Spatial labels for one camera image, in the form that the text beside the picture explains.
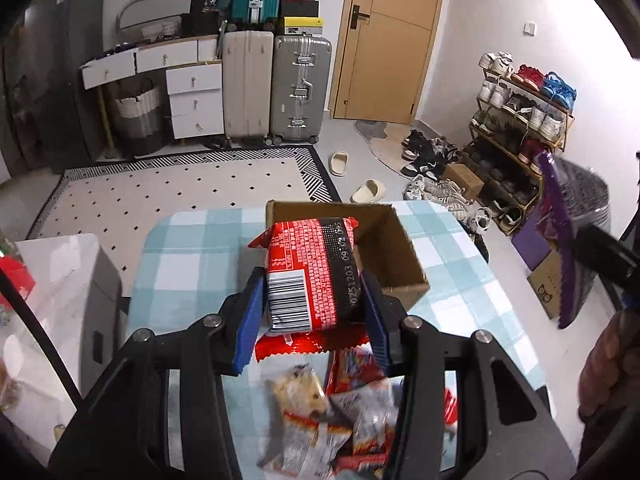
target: black and white rug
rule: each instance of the black and white rug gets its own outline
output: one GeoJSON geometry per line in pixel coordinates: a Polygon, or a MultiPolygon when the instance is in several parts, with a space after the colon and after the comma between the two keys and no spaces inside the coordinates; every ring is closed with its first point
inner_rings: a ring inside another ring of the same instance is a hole
{"type": "Polygon", "coordinates": [[[66,171],[28,238],[94,233],[128,295],[146,235],[159,220],[185,210],[264,207],[269,200],[340,196],[311,146],[152,156],[66,171]]]}

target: beige slipper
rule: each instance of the beige slipper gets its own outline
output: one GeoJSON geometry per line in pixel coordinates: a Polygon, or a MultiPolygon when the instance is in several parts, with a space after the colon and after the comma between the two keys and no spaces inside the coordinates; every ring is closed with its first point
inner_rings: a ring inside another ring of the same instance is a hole
{"type": "Polygon", "coordinates": [[[349,155],[347,152],[335,152],[329,157],[329,171],[335,176],[344,176],[344,172],[347,169],[347,161],[349,155]]]}
{"type": "Polygon", "coordinates": [[[385,185],[379,180],[367,180],[359,190],[351,197],[351,201],[356,204],[366,204],[369,202],[377,202],[386,193],[385,185]]]}

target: wooden door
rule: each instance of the wooden door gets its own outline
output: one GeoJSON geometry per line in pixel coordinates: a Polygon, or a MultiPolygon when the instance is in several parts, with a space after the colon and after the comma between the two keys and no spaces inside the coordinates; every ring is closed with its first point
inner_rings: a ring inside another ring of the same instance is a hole
{"type": "Polygon", "coordinates": [[[352,0],[334,118],[410,122],[436,10],[438,0],[352,0]]]}

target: laundry basket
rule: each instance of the laundry basket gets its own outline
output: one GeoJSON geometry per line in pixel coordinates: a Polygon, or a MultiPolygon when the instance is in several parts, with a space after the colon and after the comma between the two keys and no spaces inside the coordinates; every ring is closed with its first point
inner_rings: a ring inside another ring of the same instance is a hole
{"type": "Polygon", "coordinates": [[[150,80],[142,84],[140,94],[125,94],[115,102],[125,150],[133,155],[148,155],[166,144],[160,89],[150,80]]]}

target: blue sneaker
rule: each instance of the blue sneaker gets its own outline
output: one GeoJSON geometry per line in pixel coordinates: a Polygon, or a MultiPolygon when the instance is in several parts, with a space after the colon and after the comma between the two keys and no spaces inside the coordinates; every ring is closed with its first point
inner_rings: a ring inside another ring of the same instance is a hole
{"type": "Polygon", "coordinates": [[[562,80],[555,72],[549,72],[545,77],[545,85],[540,93],[558,103],[570,112],[574,110],[577,92],[562,80]]]}

